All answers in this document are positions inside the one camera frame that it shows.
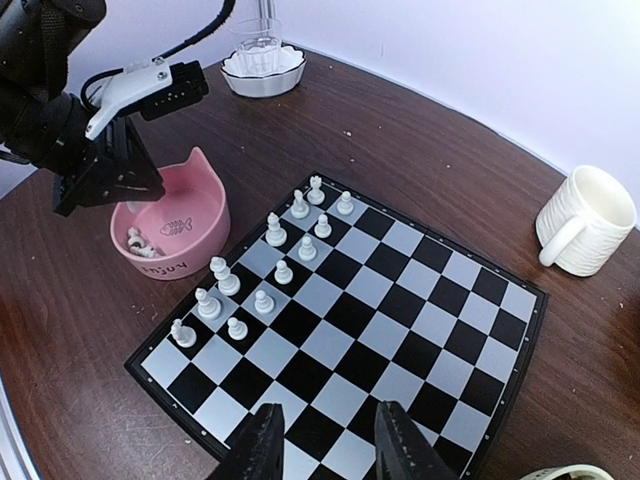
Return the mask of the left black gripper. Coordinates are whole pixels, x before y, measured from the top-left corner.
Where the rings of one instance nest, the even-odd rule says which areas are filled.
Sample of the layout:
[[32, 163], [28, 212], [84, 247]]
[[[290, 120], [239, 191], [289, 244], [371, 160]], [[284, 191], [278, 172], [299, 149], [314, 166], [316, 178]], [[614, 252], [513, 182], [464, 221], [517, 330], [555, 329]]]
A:
[[69, 216], [78, 206], [155, 201], [163, 178], [128, 117], [110, 122], [70, 173], [54, 180], [54, 213]]

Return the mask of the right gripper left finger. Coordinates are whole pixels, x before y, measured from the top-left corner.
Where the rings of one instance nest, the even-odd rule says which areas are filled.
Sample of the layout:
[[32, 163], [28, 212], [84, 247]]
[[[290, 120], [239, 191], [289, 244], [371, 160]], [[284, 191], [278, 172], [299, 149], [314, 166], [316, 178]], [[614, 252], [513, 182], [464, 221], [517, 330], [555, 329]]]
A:
[[241, 431], [234, 447], [207, 478], [282, 479], [284, 426], [282, 405], [262, 404]]

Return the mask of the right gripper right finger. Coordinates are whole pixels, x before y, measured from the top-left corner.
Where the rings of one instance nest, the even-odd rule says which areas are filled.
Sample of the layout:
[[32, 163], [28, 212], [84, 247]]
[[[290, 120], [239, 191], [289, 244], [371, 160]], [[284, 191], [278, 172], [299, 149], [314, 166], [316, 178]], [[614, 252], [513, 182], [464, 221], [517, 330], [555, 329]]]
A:
[[374, 443], [377, 479], [458, 479], [397, 401], [378, 404]]

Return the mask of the white pawn six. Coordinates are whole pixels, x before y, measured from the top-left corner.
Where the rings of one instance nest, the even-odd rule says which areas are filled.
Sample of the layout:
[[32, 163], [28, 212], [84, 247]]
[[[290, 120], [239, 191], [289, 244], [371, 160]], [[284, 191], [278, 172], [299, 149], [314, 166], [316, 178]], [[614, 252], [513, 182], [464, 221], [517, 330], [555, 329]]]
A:
[[227, 331], [232, 340], [242, 341], [248, 334], [248, 326], [236, 317], [230, 317], [227, 320]]

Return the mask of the white queen piece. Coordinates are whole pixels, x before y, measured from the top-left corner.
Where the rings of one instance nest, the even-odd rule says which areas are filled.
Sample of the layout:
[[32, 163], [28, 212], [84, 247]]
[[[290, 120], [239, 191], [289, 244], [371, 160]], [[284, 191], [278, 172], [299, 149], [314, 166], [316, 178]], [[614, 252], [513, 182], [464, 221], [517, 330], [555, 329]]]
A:
[[214, 256], [210, 260], [210, 270], [217, 280], [219, 291], [226, 296], [233, 296], [239, 292], [241, 282], [239, 277], [231, 272], [224, 258]]

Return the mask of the white pawn five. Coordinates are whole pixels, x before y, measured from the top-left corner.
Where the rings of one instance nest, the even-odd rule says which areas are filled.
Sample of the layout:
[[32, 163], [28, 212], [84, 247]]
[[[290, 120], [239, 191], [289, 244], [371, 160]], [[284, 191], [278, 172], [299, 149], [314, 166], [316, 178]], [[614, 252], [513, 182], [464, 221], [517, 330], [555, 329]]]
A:
[[268, 315], [275, 308], [274, 299], [264, 290], [259, 289], [255, 293], [254, 308], [260, 315]]

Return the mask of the white knight piece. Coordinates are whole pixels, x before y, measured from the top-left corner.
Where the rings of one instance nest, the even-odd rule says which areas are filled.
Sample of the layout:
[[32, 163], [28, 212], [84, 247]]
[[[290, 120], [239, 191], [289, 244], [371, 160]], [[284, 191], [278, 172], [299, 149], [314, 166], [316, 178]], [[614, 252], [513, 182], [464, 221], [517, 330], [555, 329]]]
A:
[[304, 219], [309, 215], [309, 204], [304, 200], [304, 195], [301, 190], [296, 189], [294, 191], [294, 198], [290, 208], [290, 213], [295, 219]]

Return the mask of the white rook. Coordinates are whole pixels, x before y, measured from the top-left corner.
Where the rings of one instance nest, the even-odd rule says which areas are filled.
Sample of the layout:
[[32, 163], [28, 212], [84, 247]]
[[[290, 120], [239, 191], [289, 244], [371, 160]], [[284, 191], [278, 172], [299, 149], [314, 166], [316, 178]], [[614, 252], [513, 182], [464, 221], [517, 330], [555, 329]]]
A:
[[310, 190], [307, 200], [312, 205], [321, 205], [325, 200], [325, 193], [322, 190], [323, 179], [319, 175], [313, 175], [309, 180]]

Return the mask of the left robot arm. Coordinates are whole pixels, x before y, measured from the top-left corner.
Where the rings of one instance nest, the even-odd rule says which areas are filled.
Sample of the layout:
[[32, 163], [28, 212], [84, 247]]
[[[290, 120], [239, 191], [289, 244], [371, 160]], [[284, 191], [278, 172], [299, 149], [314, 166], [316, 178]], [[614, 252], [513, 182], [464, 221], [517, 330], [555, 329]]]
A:
[[165, 193], [132, 121], [117, 114], [89, 139], [92, 112], [64, 90], [69, 55], [105, 15], [103, 1], [1, 4], [1, 157], [54, 172], [62, 216]]

